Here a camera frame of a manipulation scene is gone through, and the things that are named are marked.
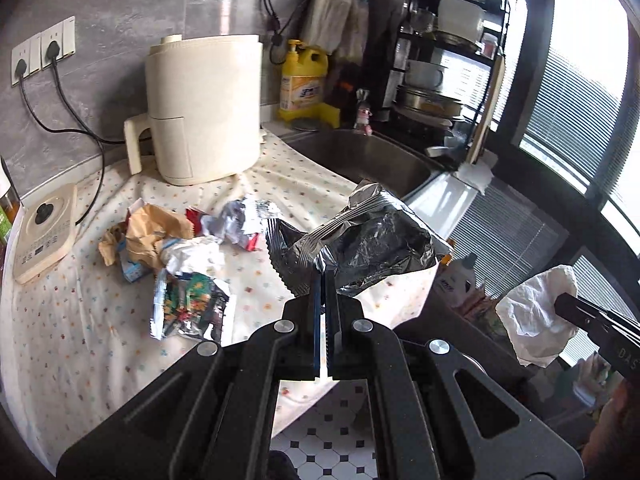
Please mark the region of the white panda detergent bottle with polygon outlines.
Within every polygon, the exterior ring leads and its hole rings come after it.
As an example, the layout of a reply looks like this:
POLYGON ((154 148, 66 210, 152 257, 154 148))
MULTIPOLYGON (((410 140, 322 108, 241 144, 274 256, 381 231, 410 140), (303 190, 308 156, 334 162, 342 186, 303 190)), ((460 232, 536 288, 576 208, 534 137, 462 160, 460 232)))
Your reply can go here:
POLYGON ((477 254, 452 260, 433 285, 436 297, 447 307, 458 308, 476 289, 475 263, 477 254))

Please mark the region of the white tissue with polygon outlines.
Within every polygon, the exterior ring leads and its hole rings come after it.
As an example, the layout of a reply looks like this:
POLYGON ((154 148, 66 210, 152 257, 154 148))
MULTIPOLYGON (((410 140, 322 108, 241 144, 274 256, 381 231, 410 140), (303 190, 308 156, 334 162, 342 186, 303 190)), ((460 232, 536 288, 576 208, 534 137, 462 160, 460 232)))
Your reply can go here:
POLYGON ((565 264, 529 278, 496 305, 521 366, 547 367, 577 334, 578 328, 555 312, 555 300, 563 294, 577 296, 574 270, 565 264))
POLYGON ((175 276, 199 273, 214 278, 224 270, 224 253, 218 238, 214 236, 179 240, 162 251, 160 261, 175 276))

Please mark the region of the blue white medicine box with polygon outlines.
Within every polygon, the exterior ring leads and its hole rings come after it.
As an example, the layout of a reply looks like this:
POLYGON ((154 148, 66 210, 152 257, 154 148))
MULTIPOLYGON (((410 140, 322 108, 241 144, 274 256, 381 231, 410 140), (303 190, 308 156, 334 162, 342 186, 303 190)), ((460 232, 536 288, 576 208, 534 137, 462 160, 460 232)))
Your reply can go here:
POLYGON ((152 269, 145 263, 130 260, 124 240, 117 245, 117 257, 122 269, 122 276, 128 283, 139 281, 152 273, 152 269))

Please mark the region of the white cloth on counter edge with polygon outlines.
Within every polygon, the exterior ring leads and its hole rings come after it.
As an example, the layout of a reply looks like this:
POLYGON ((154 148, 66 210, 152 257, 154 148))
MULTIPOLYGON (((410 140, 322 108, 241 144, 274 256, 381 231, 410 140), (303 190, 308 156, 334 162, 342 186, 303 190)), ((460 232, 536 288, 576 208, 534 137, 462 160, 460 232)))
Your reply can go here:
POLYGON ((475 188, 480 194, 485 195, 488 186, 494 178, 492 170, 498 162, 498 156, 491 151, 484 151, 475 164, 464 162, 454 173, 461 182, 475 188))

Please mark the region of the small pink figurine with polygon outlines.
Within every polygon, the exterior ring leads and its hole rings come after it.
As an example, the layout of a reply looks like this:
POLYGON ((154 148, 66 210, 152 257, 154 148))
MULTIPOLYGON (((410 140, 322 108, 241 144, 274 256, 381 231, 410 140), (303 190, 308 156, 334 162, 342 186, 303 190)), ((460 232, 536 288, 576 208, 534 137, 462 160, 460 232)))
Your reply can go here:
POLYGON ((358 89, 356 92, 357 110, 354 130, 364 134, 365 136, 370 136, 372 134, 372 128, 370 125, 371 109, 368 103, 368 96, 368 89, 358 89))

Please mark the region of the colourful foil snack wrapper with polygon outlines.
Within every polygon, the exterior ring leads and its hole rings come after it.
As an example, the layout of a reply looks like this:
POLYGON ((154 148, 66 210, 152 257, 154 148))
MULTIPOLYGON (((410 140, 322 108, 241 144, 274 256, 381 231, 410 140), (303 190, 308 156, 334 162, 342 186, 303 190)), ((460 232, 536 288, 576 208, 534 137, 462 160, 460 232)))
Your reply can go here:
POLYGON ((209 275, 157 274, 153 292, 150 335, 156 340, 181 336, 221 343, 224 311, 230 294, 209 275))

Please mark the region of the yellow dish soap bottle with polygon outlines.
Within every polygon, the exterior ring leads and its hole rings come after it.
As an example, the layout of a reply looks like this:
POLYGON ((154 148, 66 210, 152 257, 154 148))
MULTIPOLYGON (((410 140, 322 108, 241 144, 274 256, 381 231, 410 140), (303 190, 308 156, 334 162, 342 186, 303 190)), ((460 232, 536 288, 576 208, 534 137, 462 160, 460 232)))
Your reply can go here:
POLYGON ((319 119, 332 128, 340 126, 340 110, 324 102, 328 70, 326 52, 297 39, 288 40, 281 70, 279 116, 282 120, 319 119))

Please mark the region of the floral white tablecloth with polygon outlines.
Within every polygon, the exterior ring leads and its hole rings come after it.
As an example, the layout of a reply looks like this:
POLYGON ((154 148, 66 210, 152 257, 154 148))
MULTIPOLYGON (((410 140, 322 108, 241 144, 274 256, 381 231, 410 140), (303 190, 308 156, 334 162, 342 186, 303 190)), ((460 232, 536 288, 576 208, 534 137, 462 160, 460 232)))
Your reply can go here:
POLYGON ((193 347, 180 330, 178 307, 195 284, 228 296, 221 341, 235 344, 276 322, 290 291, 265 244, 246 250, 211 237, 177 245, 160 268, 137 281, 99 250, 105 233, 131 205, 183 214, 218 214, 242 197, 266 200, 299 231, 336 216, 354 188, 345 178, 296 153, 273 134, 256 164, 214 182, 173 186, 148 160, 140 174, 123 162, 105 175, 105 190, 81 223, 73 248, 53 268, 21 285, 12 275, 1 293, 1 377, 15 427, 48 469, 72 444, 193 347))

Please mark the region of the cream air fryer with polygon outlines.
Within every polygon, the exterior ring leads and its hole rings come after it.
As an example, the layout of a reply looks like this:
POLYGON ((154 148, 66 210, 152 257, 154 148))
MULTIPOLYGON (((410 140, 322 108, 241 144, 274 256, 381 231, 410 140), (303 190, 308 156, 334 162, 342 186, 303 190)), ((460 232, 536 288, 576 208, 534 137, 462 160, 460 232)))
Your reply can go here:
POLYGON ((170 184, 205 183, 253 166, 262 143, 261 81, 256 35, 162 38, 145 59, 148 110, 124 122, 130 172, 142 171, 145 130, 170 184))

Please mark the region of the red paper piece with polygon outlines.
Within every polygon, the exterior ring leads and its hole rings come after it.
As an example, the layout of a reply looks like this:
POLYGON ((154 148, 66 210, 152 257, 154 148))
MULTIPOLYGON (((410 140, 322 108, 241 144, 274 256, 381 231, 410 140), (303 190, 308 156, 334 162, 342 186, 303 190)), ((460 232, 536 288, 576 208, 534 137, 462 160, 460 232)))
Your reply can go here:
POLYGON ((205 216, 205 212, 198 208, 186 208, 184 213, 186 218, 191 222, 193 226, 193 234, 199 236, 202 234, 202 218, 205 216))

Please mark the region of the brown paper bag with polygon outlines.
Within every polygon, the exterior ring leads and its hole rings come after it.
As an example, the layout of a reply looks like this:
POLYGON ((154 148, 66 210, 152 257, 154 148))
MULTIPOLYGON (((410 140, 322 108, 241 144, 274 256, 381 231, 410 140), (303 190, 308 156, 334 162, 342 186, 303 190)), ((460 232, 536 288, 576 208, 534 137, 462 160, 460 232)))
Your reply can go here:
POLYGON ((194 227, 184 214, 152 204, 144 204, 127 219, 109 228, 100 240, 98 249, 106 266, 117 259, 117 247, 125 244, 128 259, 142 263, 149 269, 160 270, 163 266, 160 254, 168 240, 190 240, 194 227))

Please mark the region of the silver foil snack bag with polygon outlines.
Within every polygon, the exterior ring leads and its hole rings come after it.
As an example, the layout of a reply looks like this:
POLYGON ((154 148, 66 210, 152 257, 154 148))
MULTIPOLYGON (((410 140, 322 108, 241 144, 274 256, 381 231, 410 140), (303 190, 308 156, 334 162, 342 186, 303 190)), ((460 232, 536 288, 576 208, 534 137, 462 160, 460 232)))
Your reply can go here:
POLYGON ((269 219, 266 241, 273 269, 296 297, 312 276, 333 273, 336 289, 355 297, 392 275, 436 266, 452 247, 382 185, 362 181, 347 206, 310 232, 269 219))

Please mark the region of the white wall socket panel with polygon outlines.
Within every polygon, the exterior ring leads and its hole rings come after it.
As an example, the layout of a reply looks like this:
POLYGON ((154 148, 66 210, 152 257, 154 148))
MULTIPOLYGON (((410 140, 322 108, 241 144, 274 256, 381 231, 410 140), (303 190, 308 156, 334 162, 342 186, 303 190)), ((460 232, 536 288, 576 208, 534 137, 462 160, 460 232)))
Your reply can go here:
POLYGON ((26 65, 23 77, 32 76, 51 65, 48 50, 51 44, 58 45, 59 61, 76 53, 76 16, 72 15, 62 22, 58 22, 43 32, 38 32, 29 39, 21 42, 11 52, 11 86, 16 86, 20 77, 17 76, 17 66, 21 62, 26 65))

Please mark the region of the white printed paper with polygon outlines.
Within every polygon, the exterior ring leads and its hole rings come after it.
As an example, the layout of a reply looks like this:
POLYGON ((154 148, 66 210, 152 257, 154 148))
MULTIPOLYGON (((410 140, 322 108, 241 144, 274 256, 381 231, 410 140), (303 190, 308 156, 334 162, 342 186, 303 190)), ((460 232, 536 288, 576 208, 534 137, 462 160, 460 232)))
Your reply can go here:
POLYGON ((228 242, 254 252, 266 232, 267 220, 281 216, 280 209, 270 200, 245 196, 226 203, 218 216, 203 216, 200 227, 204 235, 215 237, 219 243, 228 242))

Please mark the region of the black dish rack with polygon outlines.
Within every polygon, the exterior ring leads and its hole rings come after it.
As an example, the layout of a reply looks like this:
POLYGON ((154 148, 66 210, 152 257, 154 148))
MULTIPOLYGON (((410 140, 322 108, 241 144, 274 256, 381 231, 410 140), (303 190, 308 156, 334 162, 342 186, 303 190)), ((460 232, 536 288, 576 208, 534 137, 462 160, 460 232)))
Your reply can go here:
POLYGON ((447 164, 483 154, 506 72, 509 0, 404 0, 376 119, 447 164))

